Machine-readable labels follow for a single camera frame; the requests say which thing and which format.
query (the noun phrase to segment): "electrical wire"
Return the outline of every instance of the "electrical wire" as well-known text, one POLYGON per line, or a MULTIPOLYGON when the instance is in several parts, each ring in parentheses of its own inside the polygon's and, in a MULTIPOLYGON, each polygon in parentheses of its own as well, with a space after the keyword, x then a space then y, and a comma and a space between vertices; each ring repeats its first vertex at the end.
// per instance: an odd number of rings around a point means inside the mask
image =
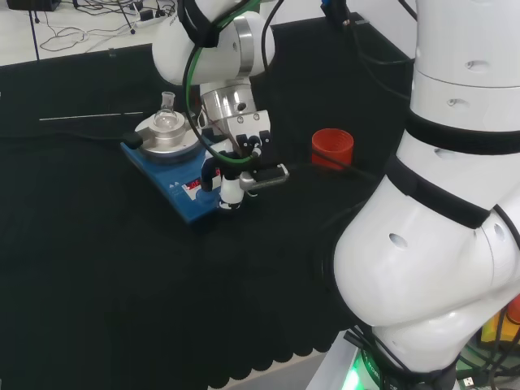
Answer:
MULTIPOLYGON (((251 8, 255 7, 260 3, 260 0, 242 0, 241 2, 237 3, 229 12, 221 15, 215 22, 213 22, 213 25, 222 31, 224 28, 226 28, 238 15, 243 14, 246 11, 249 11, 251 8)), ((192 79, 193 79, 193 73, 195 72, 198 59, 201 56, 202 48, 199 46, 198 43, 195 43, 193 46, 192 52, 189 55, 188 61, 186 63, 186 68, 184 69, 184 76, 183 76, 183 95, 185 97, 184 100, 184 111, 186 113, 189 113, 190 107, 189 107, 189 95, 191 91, 191 85, 192 85, 192 79)), ((196 124, 193 122, 193 118, 191 115, 187 115, 189 124, 195 133, 195 136, 201 142, 202 146, 217 160, 219 160, 221 163, 228 167, 233 168, 244 168, 248 166, 254 159, 255 156, 249 156, 247 158, 240 158, 240 159, 234 159, 229 158, 226 156, 223 156, 222 154, 217 153, 213 150, 207 143, 206 140, 202 137, 202 135, 197 130, 196 124)))
POLYGON ((336 160, 335 158, 329 157, 326 154, 324 154, 323 152, 320 152, 319 150, 317 150, 315 148, 312 149, 312 153, 317 154, 320 158, 323 158, 323 159, 329 161, 330 163, 335 163, 335 164, 339 165, 340 167, 342 167, 344 170, 351 171, 351 172, 355 173, 356 175, 363 177, 364 179, 367 179, 369 181, 377 180, 377 177, 375 177, 371 173, 362 171, 360 169, 357 169, 356 167, 353 167, 352 165, 346 164, 342 161, 336 160))
POLYGON ((346 209, 343 209, 340 212, 335 213, 325 223, 322 223, 322 225, 319 227, 319 231, 320 232, 326 231, 329 227, 334 226, 336 224, 336 222, 341 221, 343 219, 343 217, 350 215, 353 211, 357 210, 360 207, 363 207, 367 202, 368 202, 367 199, 364 201, 360 201, 357 205, 348 207, 346 209))
POLYGON ((412 7, 408 5, 406 0, 397 0, 397 1, 403 6, 403 8, 405 8, 406 12, 408 12, 412 18, 417 20, 417 12, 415 12, 412 9, 412 7))
POLYGON ((500 311, 500 316, 498 318, 498 325, 496 326, 496 335, 495 335, 495 341, 493 343, 493 350, 491 353, 491 357, 489 358, 489 360, 491 360, 492 364, 495 364, 495 356, 496 356, 496 353, 498 352, 498 347, 501 344, 502 327, 504 326, 504 319, 505 319, 506 313, 507 313, 507 309, 505 307, 502 308, 502 310, 500 311))
POLYGON ((503 362, 505 362, 505 359, 507 359, 507 357, 511 354, 511 352, 513 352, 514 348, 517 346, 519 341, 520 341, 520 328, 517 330, 516 334, 514 335, 514 338, 511 341, 511 345, 502 354, 502 356, 495 362, 495 364, 492 366, 491 370, 489 371, 489 384, 490 384, 492 390, 496 390, 495 376, 496 376, 496 372, 498 371, 499 365, 502 364, 503 362))
POLYGON ((405 370, 406 372, 408 373, 411 373, 412 371, 403 364, 403 362, 401 360, 399 360, 399 358, 395 355, 394 352, 392 352, 390 350, 389 347, 387 347, 383 341, 381 341, 381 339, 376 336, 374 333, 372 333, 372 337, 374 337, 375 341, 378 342, 379 345, 381 345, 383 347, 383 349, 386 351, 386 353, 388 353, 388 355, 390 356, 390 358, 392 358, 393 360, 396 361, 397 364, 399 364, 399 366, 401 366, 403 368, 403 370, 405 370))
MULTIPOLYGON (((368 73, 368 76, 370 76, 370 78, 381 89, 383 89, 383 90, 393 94, 394 96, 397 96, 400 99, 409 101, 410 100, 410 96, 405 95, 405 94, 400 93, 400 92, 397 92, 395 89, 392 89, 392 88, 388 87, 384 82, 382 82, 380 79, 378 79, 376 77, 376 75, 374 74, 374 72, 370 69, 370 67, 366 63, 367 58, 370 58, 370 57, 367 56, 366 54, 363 54, 362 51, 360 51, 360 47, 359 47, 359 44, 358 44, 359 43, 358 35, 357 35, 357 32, 356 32, 356 29, 358 27, 356 26, 356 22, 353 21, 352 18, 350 17, 350 10, 349 10, 348 7, 347 7, 347 17, 349 19, 349 23, 344 26, 344 33, 347 34, 348 31, 349 31, 349 28, 350 28, 350 32, 352 33, 352 36, 353 36, 354 47, 356 49, 357 59, 359 60, 359 63, 365 68, 366 73, 368 73)), ((386 63, 386 62, 383 62, 383 61, 376 60, 375 58, 370 58, 370 61, 373 62, 373 63, 377 62, 376 63, 377 65, 381 65, 382 63, 386 63)))
MULTIPOLYGON (((482 355, 479 351, 477 351, 476 349, 474 349, 473 347, 471 347, 471 345, 467 344, 466 345, 466 348, 470 351, 471 354, 475 355, 477 358, 479 358, 480 360, 484 361, 485 363, 487 363, 485 366, 480 366, 479 368, 482 369, 482 370, 486 370, 486 368, 490 365, 492 365, 494 363, 494 361, 490 360, 489 357, 487 356, 484 356, 482 355)), ((505 367, 505 366, 500 366, 499 367, 501 370, 510 370, 509 368, 505 367)))
POLYGON ((266 23, 263 26, 262 29, 262 62, 263 62, 263 69, 265 73, 267 74, 268 65, 267 65, 267 54, 266 54, 266 39, 267 39, 267 29, 269 28, 269 25, 275 18, 276 12, 278 12, 279 8, 284 4, 285 0, 278 0, 274 8, 271 10, 271 13, 269 16, 267 16, 266 23))
POLYGON ((47 27, 52 30, 52 32, 54 33, 54 36, 56 37, 56 35, 58 35, 56 33, 56 30, 54 30, 51 26, 49 26, 49 16, 47 16, 47 11, 43 11, 43 13, 45 14, 45 22, 47 24, 47 27))
MULTIPOLYGON (((130 30, 128 30, 128 31, 123 30, 121 32, 118 32, 119 30, 121 30, 121 28, 124 28, 124 27, 128 28, 128 26, 126 24, 123 24, 121 27, 116 28, 114 30, 102 30, 100 28, 95 28, 95 29, 92 29, 92 30, 85 31, 85 30, 83 30, 81 28, 77 28, 77 27, 66 27, 66 28, 61 29, 57 33, 55 32, 53 37, 50 37, 46 41, 42 42, 40 44, 40 48, 42 48, 43 50, 46 50, 46 51, 57 52, 57 51, 62 51, 62 50, 66 50, 66 49, 71 49, 72 47, 76 46, 78 43, 84 43, 91 36, 95 36, 95 37, 108 37, 109 39, 114 38, 114 37, 120 37, 124 33, 129 33, 130 32, 130 30), (63 32, 65 32, 67 30, 74 30, 75 32, 70 32, 68 34, 63 34, 63 32), (112 32, 118 32, 118 33, 116 33, 116 34, 102 34, 102 33, 98 33, 97 31, 102 31, 102 32, 106 32, 106 33, 112 33, 112 32), (63 48, 60 48, 60 49, 49 49, 48 47, 44 47, 44 45, 48 44, 49 42, 51 42, 53 40, 56 40, 56 39, 59 39, 59 38, 63 38, 63 37, 73 36, 73 35, 76 35, 76 34, 80 34, 81 35, 81 39, 74 41, 74 43, 72 45, 70 45, 70 46, 63 47, 63 48)), ((108 41, 108 39, 106 39, 104 41, 101 41, 101 42, 98 42, 95 46, 101 45, 105 41, 108 41)))
POLYGON ((480 366, 476 365, 475 363, 473 363, 472 361, 466 359, 463 356, 459 356, 458 360, 460 360, 461 362, 463 362, 464 364, 466 364, 467 366, 469 366, 469 367, 471 367, 473 369, 479 369, 480 368, 480 366))
MULTIPOLYGON (((67 4, 74 5, 73 2, 67 2, 67 1, 61 1, 67 4)), ((132 9, 132 0, 122 0, 120 2, 121 7, 119 7, 119 4, 117 2, 99 2, 98 0, 85 0, 87 4, 78 4, 78 6, 75 5, 75 9, 80 12, 84 12, 85 14, 91 15, 91 16, 100 16, 100 15, 106 15, 106 14, 122 14, 124 15, 128 11, 124 11, 124 8, 130 8, 132 9)))
MULTIPOLYGON (((132 30, 136 27, 136 23, 137 23, 137 22, 134 22, 134 23, 132 24, 132 27, 128 30, 130 33, 132 33, 132 30)), ((112 37, 107 37, 107 38, 105 38, 105 39, 103 39, 103 40, 97 42, 95 45, 90 46, 90 47, 89 47, 87 50, 85 50, 84 52, 85 52, 85 53, 88 53, 88 52, 90 52, 91 50, 94 50, 95 48, 97 48, 97 47, 99 47, 99 46, 101 46, 101 45, 107 43, 110 39, 112 39, 112 38, 116 38, 116 37, 120 37, 120 36, 123 35, 125 32, 127 32, 127 31, 126 31, 126 30, 123 30, 123 31, 121 31, 121 32, 118 32, 117 34, 115 34, 115 35, 112 36, 112 37)))

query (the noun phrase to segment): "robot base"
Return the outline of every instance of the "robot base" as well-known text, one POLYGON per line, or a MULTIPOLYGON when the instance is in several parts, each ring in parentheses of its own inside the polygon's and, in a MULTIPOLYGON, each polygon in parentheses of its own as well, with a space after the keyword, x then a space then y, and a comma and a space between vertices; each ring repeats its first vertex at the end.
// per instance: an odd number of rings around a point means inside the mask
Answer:
POLYGON ((219 207, 220 172, 213 178, 213 191, 202 191, 201 167, 205 150, 198 150, 194 157, 171 165, 160 165, 146 159, 138 150, 121 144, 123 152, 134 165, 159 188, 186 223, 192 223, 219 207))
MULTIPOLYGON (((388 390, 406 390, 397 382, 390 379, 388 390)), ((379 386, 379 368, 376 366, 370 354, 364 350, 357 350, 353 365, 347 373, 341 390, 376 390, 379 386)), ((453 390, 460 390, 458 382, 455 382, 453 390)))

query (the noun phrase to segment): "robotic arm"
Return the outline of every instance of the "robotic arm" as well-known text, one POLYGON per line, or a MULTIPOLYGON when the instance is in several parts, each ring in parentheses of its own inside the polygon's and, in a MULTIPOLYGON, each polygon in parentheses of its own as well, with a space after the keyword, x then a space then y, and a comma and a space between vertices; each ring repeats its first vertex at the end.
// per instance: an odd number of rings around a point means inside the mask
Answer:
MULTIPOLYGON (((190 3, 210 22, 235 5, 190 3)), ((424 378, 453 367, 471 336, 520 293, 520 2, 417 4, 410 119, 388 174, 336 246, 334 276, 396 370, 424 378)), ((231 158, 265 154, 270 140, 268 114, 256 110, 247 80, 262 71, 264 23, 254 13, 235 19, 193 75, 206 122, 227 138, 214 148, 231 158)), ((153 53, 165 80, 182 84, 193 45, 178 15, 160 26, 153 53)), ((271 30, 266 53, 270 62, 271 30)), ((211 159, 203 176, 216 167, 211 159)), ((267 165, 287 177, 276 158, 267 165)), ((224 208, 258 181, 251 170, 228 169, 224 208)))

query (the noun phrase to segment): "black cable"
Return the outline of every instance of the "black cable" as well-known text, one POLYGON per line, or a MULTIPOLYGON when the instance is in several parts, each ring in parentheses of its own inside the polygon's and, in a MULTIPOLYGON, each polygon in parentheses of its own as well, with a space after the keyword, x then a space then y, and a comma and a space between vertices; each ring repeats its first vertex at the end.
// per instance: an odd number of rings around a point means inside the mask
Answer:
POLYGON ((500 311, 500 317, 498 318, 498 325, 496 326, 496 335, 495 335, 495 342, 493 343, 493 350, 491 353, 491 357, 489 358, 489 360, 491 360, 492 364, 495 363, 495 356, 496 356, 496 353, 498 352, 498 347, 501 344, 502 327, 504 326, 504 319, 505 319, 506 313, 507 313, 507 309, 505 307, 502 308, 502 310, 500 311))
POLYGON ((370 69, 370 67, 366 64, 366 59, 365 57, 366 56, 363 56, 361 51, 359 50, 359 47, 358 47, 358 36, 357 36, 357 33, 356 33, 356 28, 357 27, 354 27, 355 25, 355 22, 351 21, 349 25, 345 26, 344 28, 344 32, 345 34, 348 32, 348 29, 350 28, 350 31, 352 32, 352 36, 353 36, 353 41, 354 41, 354 46, 355 46, 355 49, 356 49, 356 53, 357 53, 357 59, 359 60, 359 63, 365 68, 366 72, 368 73, 368 75, 370 76, 370 78, 381 88, 381 89, 384 89, 385 91, 397 96, 398 98, 401 98, 403 100, 406 100, 406 101, 409 101, 410 100, 410 96, 407 96, 403 93, 400 93, 400 92, 397 92, 396 90, 388 87, 384 82, 382 82, 381 80, 379 80, 374 72, 370 69))
MULTIPOLYGON (((212 24, 211 26, 214 28, 216 26, 219 26, 220 23, 222 23, 228 16, 230 16, 231 14, 233 14, 234 12, 240 10, 245 4, 247 4, 249 0, 241 0, 240 2, 238 2, 234 7, 232 7, 229 11, 227 11, 226 13, 222 14, 221 16, 219 16, 212 24)), ((190 53, 189 57, 188 57, 188 61, 186 62, 186 68, 184 69, 184 75, 183 75, 183 79, 182 79, 182 90, 183 90, 183 96, 186 97, 185 100, 184 100, 184 112, 187 113, 186 115, 186 118, 188 119, 188 122, 189 122, 189 125, 191 126, 193 132, 195 133, 195 136, 197 137, 197 139, 199 140, 199 142, 201 143, 201 145, 204 147, 204 149, 206 149, 214 158, 217 159, 217 161, 220 161, 221 163, 223 163, 224 165, 227 165, 228 167, 232 167, 232 168, 241 168, 241 169, 246 169, 247 166, 250 166, 251 162, 247 162, 247 163, 242 163, 242 164, 233 164, 233 163, 229 163, 229 162, 225 162, 223 161, 221 158, 220 158, 220 154, 217 153, 215 150, 213 150, 213 148, 211 148, 207 143, 206 143, 206 140, 204 139, 204 137, 199 133, 199 131, 197 130, 197 125, 195 124, 195 122, 193 121, 193 118, 192 116, 189 114, 189 102, 188 102, 188 99, 189 99, 189 96, 188 96, 188 75, 189 75, 189 70, 192 66, 192 63, 193 63, 193 59, 195 58, 195 55, 197 54, 198 50, 200 49, 200 45, 198 44, 198 42, 194 42, 194 46, 193 46, 193 49, 192 49, 192 52, 190 53)))
POLYGON ((268 70, 267 70, 267 68, 268 68, 267 54, 266 54, 267 29, 269 28, 269 25, 271 24, 271 22, 275 18, 276 12, 278 12, 279 8, 282 6, 282 4, 284 4, 284 1, 285 0, 278 0, 278 2, 276 3, 275 7, 272 9, 271 13, 269 14, 269 16, 267 16, 266 23, 263 25, 262 45, 261 45, 261 47, 262 47, 263 69, 264 69, 264 71, 266 73, 268 72, 268 70))
POLYGON ((319 231, 327 230, 330 226, 333 226, 336 222, 341 221, 343 217, 346 215, 349 215, 354 210, 358 209, 359 207, 364 206, 368 200, 360 201, 357 205, 354 205, 352 207, 349 207, 347 209, 344 209, 340 212, 335 213, 331 218, 329 218, 325 223, 322 223, 322 225, 319 227, 319 231))
POLYGON ((392 358, 394 361, 396 361, 397 364, 399 364, 399 366, 401 366, 403 368, 404 371, 408 372, 408 373, 411 373, 412 371, 403 364, 403 362, 401 360, 399 360, 399 358, 384 344, 383 341, 381 341, 379 339, 378 336, 376 336, 374 333, 372 333, 372 337, 374 337, 375 341, 378 342, 379 345, 381 345, 383 347, 383 349, 386 351, 386 353, 388 353, 388 355, 390 356, 390 358, 392 358))
MULTIPOLYGON (((75 9, 80 12, 84 12, 87 15, 91 16, 100 16, 100 15, 106 15, 106 14, 126 14, 124 10, 121 9, 111 9, 110 7, 117 7, 119 4, 117 2, 98 2, 96 0, 85 0, 87 4, 80 4, 78 6, 75 6, 75 9)), ((67 4, 73 4, 73 2, 67 2, 67 1, 61 1, 67 4)), ((125 0, 121 2, 122 8, 130 8, 132 6, 131 0, 125 0)))
POLYGON ((417 20, 417 13, 412 9, 411 6, 408 5, 406 0, 397 0, 397 1, 406 9, 406 12, 408 12, 412 18, 417 20))
POLYGON ((398 98, 400 99, 403 99, 403 100, 406 100, 406 101, 409 101, 410 100, 410 96, 408 95, 405 95, 401 92, 397 92, 396 90, 388 87, 384 82, 382 82, 381 80, 379 80, 374 72, 370 69, 370 67, 368 67, 368 65, 366 64, 366 62, 362 59, 362 58, 359 58, 359 62, 361 63, 361 65, 365 68, 366 72, 368 73, 368 75, 370 76, 370 78, 372 79, 372 81, 374 81, 381 89, 384 89, 385 91, 391 93, 392 95, 394 96, 397 96, 398 98))
POLYGON ((91 33, 92 31, 103 31, 104 33, 115 33, 116 31, 119 31, 121 28, 123 28, 124 26, 126 26, 126 24, 123 24, 121 27, 119 28, 115 28, 113 30, 102 30, 100 28, 94 28, 92 30, 87 30, 86 33, 91 33))
POLYGON ((463 362, 464 364, 466 364, 467 366, 470 366, 471 368, 474 368, 474 369, 480 369, 482 368, 481 366, 478 366, 477 364, 469 361, 468 359, 466 359, 465 357, 463 356, 459 356, 458 360, 460 360, 461 362, 463 362))
POLYGON ((345 164, 344 162, 342 161, 339 161, 339 160, 336 160, 335 158, 332 158, 332 157, 329 157, 327 156, 326 154, 320 152, 319 150, 316 150, 316 149, 312 149, 312 153, 314 154, 317 154, 319 157, 331 162, 331 163, 335 163, 337 165, 339 165, 340 167, 342 167, 343 169, 347 170, 347 171, 351 171, 353 173, 355 173, 356 175, 359 175, 361 176, 362 178, 364 179, 367 179, 369 181, 376 181, 377 180, 377 177, 375 177, 374 175, 372 175, 371 173, 368 173, 368 172, 365 172, 365 171, 362 171, 361 169, 357 169, 349 164, 345 164))
MULTIPOLYGON (((489 357, 488 356, 484 356, 482 355, 479 351, 477 351, 476 349, 474 349, 473 347, 471 347, 471 345, 466 345, 466 348, 470 350, 470 353, 472 353, 473 355, 475 355, 477 358, 479 358, 480 360, 484 361, 485 363, 487 363, 487 365, 485 366, 481 366, 479 367, 480 369, 482 370, 486 370, 486 368, 490 365, 492 365, 494 362, 492 362, 491 360, 489 360, 489 357)), ((505 367, 505 366, 500 366, 500 369, 501 370, 509 370, 509 368, 505 367)))
POLYGON ((163 8, 163 10, 167 10, 168 16, 171 16, 171 14, 173 12, 175 12, 175 10, 176 10, 176 7, 174 5, 171 5, 171 4, 167 4, 165 6, 162 6, 162 8, 163 8))
POLYGON ((363 349, 365 347, 363 342, 361 340, 359 340, 359 338, 356 337, 356 335, 354 335, 353 333, 351 333, 349 331, 346 331, 344 333, 343 338, 345 340, 347 340, 350 344, 355 345, 356 347, 358 347, 359 349, 363 349))
POLYGON ((366 346, 369 346, 371 347, 372 349, 375 349, 375 345, 372 344, 366 337, 365 335, 363 335, 363 333, 357 329, 356 327, 351 327, 350 330, 352 332, 354 332, 357 336, 357 338, 359 338, 366 346))
POLYGON ((356 47, 356 53, 357 56, 362 57, 365 61, 368 63, 371 63, 373 65, 380 65, 380 66, 393 66, 393 65, 406 65, 407 63, 414 63, 415 58, 405 58, 405 59, 399 59, 397 61, 383 61, 376 59, 374 57, 371 57, 370 55, 366 54, 364 50, 361 47, 361 44, 358 39, 358 25, 356 24, 355 20, 350 19, 350 10, 347 8, 347 15, 349 17, 349 27, 352 29, 352 36, 354 45, 356 47))
POLYGON ((71 36, 71 35, 76 35, 76 34, 78 34, 78 33, 82 34, 83 36, 85 35, 84 32, 83 32, 82 30, 80 30, 79 28, 76 28, 76 27, 67 27, 67 28, 64 28, 63 30, 60 30, 60 31, 58 32, 58 34, 56 34, 54 37, 50 37, 47 41, 42 42, 42 43, 40 44, 40 47, 41 47, 43 50, 51 51, 51 52, 58 52, 58 51, 66 50, 66 49, 71 49, 72 47, 76 46, 78 43, 85 42, 86 39, 84 38, 84 39, 81 40, 81 41, 76 41, 76 42, 74 42, 72 45, 67 46, 67 47, 63 47, 63 48, 61 48, 61 49, 47 49, 47 48, 43 47, 43 45, 46 44, 46 43, 49 43, 50 41, 52 41, 52 40, 54 40, 54 39, 56 39, 56 38, 69 37, 69 36, 71 36), (65 30, 68 30, 68 29, 77 30, 78 32, 71 32, 71 33, 69 33, 69 34, 59 35, 61 32, 65 31, 65 30))
POLYGON ((54 36, 58 36, 58 34, 56 33, 56 31, 49 26, 49 16, 47 16, 47 11, 43 11, 43 13, 45 14, 45 22, 47 23, 47 27, 50 28, 52 30, 52 32, 54 33, 54 36))
POLYGON ((520 328, 517 330, 516 334, 514 335, 513 341, 511 341, 511 345, 507 348, 506 351, 502 354, 500 359, 498 359, 495 364, 492 366, 491 370, 489 371, 489 384, 491 386, 492 390, 496 390, 495 385, 495 376, 496 372, 498 370, 498 366, 505 362, 505 359, 508 358, 509 354, 513 352, 514 348, 517 346, 518 342, 520 341, 520 328))

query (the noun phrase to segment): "screw hole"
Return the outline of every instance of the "screw hole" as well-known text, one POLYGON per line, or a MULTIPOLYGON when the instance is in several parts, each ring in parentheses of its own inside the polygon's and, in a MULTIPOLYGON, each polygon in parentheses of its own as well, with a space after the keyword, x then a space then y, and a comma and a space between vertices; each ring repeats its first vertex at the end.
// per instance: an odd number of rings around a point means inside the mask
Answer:
POLYGON ((397 234, 390 234, 388 236, 390 238, 390 241, 399 249, 407 249, 408 248, 408 242, 406 242, 406 240, 401 237, 401 236, 398 236, 397 234))
POLYGON ((442 158, 443 160, 454 160, 457 158, 455 152, 452 152, 451 150, 435 149, 433 152, 438 158, 442 158))
POLYGON ((502 229, 502 226, 499 225, 498 223, 495 223, 495 234, 496 234, 496 237, 500 240, 500 241, 505 241, 505 233, 504 233, 504 229, 502 229))

